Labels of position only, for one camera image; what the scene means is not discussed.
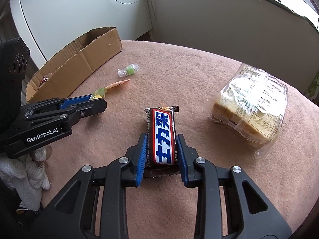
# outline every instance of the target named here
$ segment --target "candy bar wrapper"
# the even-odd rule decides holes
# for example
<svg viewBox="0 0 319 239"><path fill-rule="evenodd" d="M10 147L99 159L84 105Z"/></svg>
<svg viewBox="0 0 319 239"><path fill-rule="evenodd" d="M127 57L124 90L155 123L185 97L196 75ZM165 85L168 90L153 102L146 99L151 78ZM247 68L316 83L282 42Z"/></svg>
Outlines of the candy bar wrapper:
<svg viewBox="0 0 319 239"><path fill-rule="evenodd" d="M174 113L178 106L145 109L147 113L147 153L144 178L179 172Z"/></svg>

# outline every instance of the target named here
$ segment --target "white glove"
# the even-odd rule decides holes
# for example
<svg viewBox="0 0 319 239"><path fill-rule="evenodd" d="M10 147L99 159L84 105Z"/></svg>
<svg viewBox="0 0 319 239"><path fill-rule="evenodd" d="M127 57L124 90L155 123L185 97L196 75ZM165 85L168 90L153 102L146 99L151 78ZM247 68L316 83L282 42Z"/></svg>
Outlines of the white glove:
<svg viewBox="0 0 319 239"><path fill-rule="evenodd" d="M48 190L50 183L45 173L44 161L52 154L52 147L39 148L17 159L0 156L0 178L10 189L17 190L26 208L40 208L42 188Z"/></svg>

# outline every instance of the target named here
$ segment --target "packaged bread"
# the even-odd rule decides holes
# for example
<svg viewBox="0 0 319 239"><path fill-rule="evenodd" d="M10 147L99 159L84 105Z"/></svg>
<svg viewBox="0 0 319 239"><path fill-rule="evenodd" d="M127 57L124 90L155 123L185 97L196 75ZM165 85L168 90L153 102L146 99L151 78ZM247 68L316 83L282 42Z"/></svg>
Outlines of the packaged bread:
<svg viewBox="0 0 319 239"><path fill-rule="evenodd" d="M261 69L241 64L206 109L214 121L240 133L259 157L280 134L287 102L286 85Z"/></svg>

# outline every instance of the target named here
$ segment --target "cardboard box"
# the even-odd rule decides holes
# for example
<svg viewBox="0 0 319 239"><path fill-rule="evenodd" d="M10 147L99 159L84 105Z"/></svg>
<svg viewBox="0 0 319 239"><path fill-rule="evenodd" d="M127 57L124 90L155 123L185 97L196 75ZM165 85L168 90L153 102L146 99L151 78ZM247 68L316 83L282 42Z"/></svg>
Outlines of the cardboard box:
<svg viewBox="0 0 319 239"><path fill-rule="evenodd" d="M67 98L96 69L122 50L115 27L90 30L56 53L31 78L26 88L27 102ZM49 80L39 87L41 79L51 72Z"/></svg>

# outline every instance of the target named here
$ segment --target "pink blanket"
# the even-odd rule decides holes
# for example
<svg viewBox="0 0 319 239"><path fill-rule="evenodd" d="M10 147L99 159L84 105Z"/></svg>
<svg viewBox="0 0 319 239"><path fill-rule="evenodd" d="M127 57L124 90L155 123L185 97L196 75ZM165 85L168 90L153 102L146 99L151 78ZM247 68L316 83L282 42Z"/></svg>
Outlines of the pink blanket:
<svg viewBox="0 0 319 239"><path fill-rule="evenodd" d="M145 108L178 105L176 131L184 134L187 144L216 166L242 167L296 230L319 197L319 108L288 86L282 134L264 157L255 160L239 136L213 123L202 108L240 62L143 41L123 41L123 49L71 97L122 80L117 69L131 63L138 63L141 72L106 94L104 113L80 120L71 136L52 144L47 169L52 188L43 193L42 203L46 206L83 165L107 165L136 145L140 133L146 132ZM186 189L180 175L143 180L139 188L127 189L126 200L130 239L193 238L197 190Z"/></svg>

